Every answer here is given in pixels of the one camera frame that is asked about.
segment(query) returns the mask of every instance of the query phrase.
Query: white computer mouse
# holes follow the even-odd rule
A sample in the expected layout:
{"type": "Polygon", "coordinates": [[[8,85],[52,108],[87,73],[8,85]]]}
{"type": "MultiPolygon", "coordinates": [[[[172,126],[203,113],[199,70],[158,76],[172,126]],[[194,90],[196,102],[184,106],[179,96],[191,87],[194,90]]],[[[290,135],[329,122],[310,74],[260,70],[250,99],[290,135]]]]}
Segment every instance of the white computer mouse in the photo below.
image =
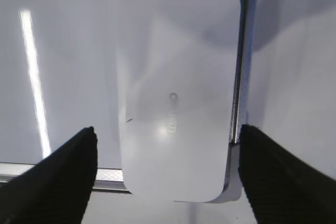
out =
{"type": "Polygon", "coordinates": [[[149,199],[206,202],[223,190],[239,0],[119,0],[124,183],[149,199]]]}

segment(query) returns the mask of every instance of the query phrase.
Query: metal edge strip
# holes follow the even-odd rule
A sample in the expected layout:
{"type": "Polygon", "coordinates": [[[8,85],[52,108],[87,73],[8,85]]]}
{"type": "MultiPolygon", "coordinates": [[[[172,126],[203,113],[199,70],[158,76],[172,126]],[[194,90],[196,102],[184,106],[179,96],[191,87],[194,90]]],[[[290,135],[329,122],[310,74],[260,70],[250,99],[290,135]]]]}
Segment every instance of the metal edge strip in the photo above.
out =
{"type": "MultiPolygon", "coordinates": [[[[9,182],[11,179],[25,173],[34,165],[0,163],[0,184],[9,182]]],[[[130,194],[123,183],[121,169],[98,168],[93,191],[106,191],[110,193],[130,194]]]]}
{"type": "Polygon", "coordinates": [[[225,180],[222,193],[209,203],[220,204],[237,200],[243,185],[240,182],[239,167],[239,133],[241,126],[248,122],[247,100],[251,55],[253,52],[254,18],[257,0],[240,0],[241,17],[239,44],[236,65],[234,100],[232,106],[230,143],[226,164],[225,180]]]}

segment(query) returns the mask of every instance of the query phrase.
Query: wireless mouse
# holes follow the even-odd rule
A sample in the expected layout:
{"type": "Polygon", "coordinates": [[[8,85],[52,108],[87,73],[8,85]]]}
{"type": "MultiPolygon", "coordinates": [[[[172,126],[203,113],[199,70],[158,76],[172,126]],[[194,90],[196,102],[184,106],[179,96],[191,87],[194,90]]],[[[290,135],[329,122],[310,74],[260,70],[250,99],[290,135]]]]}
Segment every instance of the wireless mouse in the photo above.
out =
{"type": "Polygon", "coordinates": [[[126,188],[207,202],[223,190],[239,0],[118,0],[119,129],[126,188]]]}

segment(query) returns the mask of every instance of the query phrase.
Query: glossy white surface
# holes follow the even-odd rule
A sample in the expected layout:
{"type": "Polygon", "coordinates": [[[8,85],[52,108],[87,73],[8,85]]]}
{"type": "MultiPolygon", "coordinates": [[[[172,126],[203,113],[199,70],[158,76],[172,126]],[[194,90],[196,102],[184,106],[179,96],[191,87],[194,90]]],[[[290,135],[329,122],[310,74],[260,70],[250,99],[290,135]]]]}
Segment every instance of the glossy white surface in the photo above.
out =
{"type": "Polygon", "coordinates": [[[212,200],[224,185],[240,2],[119,2],[124,183],[146,199],[212,200]]]}
{"type": "MultiPolygon", "coordinates": [[[[19,176],[33,167],[34,165],[0,163],[0,176],[19,176]]],[[[97,170],[96,180],[123,182],[122,170],[100,168],[97,170]]]]}
{"type": "Polygon", "coordinates": [[[0,162],[39,162],[94,126],[121,168],[114,0],[0,0],[0,162]]]}

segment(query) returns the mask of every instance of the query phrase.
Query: mouse logo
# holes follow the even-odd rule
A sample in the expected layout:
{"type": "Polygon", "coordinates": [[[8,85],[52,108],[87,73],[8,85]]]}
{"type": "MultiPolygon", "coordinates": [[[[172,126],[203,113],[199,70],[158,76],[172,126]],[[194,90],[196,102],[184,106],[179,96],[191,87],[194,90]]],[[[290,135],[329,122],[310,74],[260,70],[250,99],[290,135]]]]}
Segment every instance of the mouse logo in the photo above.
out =
{"type": "Polygon", "coordinates": [[[169,101],[170,101],[170,107],[169,107],[169,114],[168,114],[168,133],[175,133],[177,128],[177,120],[176,120],[176,109],[179,102],[179,97],[176,93],[170,93],[169,94],[169,101]]]}

